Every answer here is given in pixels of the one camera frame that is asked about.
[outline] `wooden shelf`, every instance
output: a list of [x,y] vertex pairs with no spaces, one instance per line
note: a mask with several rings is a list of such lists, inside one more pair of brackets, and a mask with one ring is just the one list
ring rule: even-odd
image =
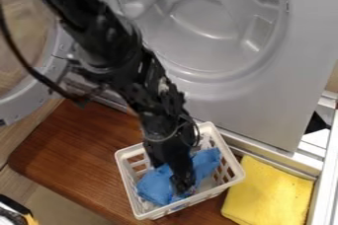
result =
[[136,117],[65,101],[13,152],[9,165],[116,224],[235,224],[220,215],[224,194],[156,221],[134,219],[114,153],[139,142]]

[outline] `white plastic basket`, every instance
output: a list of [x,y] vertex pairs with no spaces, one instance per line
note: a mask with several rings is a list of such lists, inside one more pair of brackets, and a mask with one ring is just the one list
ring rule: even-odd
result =
[[220,166],[211,177],[201,182],[196,194],[166,206],[156,206],[137,194],[136,184],[150,169],[149,158],[141,143],[119,150],[115,154],[116,161],[127,191],[127,196],[136,219],[158,219],[164,215],[182,210],[191,205],[220,195],[224,190],[242,182],[245,173],[226,145],[223,138],[211,122],[199,125],[201,142],[194,152],[217,147],[220,151]]

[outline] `robotic arm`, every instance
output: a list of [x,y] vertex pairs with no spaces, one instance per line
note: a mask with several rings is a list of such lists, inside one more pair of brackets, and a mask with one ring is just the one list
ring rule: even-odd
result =
[[178,193],[195,183],[191,147],[200,136],[183,93],[167,78],[140,31],[100,0],[43,0],[77,42],[72,71],[118,92],[138,114],[154,167],[168,163]]

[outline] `blue towel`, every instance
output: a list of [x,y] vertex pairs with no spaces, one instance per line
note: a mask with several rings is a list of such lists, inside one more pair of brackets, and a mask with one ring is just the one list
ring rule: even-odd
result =
[[[196,174],[195,188],[198,188],[202,179],[209,176],[219,166],[219,150],[213,148],[202,150],[192,158]],[[146,173],[137,184],[138,195],[159,206],[167,205],[190,196],[191,192],[175,195],[170,177],[173,175],[167,164]]]

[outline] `sponge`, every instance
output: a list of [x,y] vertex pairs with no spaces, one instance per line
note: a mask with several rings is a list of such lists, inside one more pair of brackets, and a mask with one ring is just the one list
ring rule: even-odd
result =
[[244,156],[246,179],[229,190],[221,214],[240,225],[303,225],[313,182]]

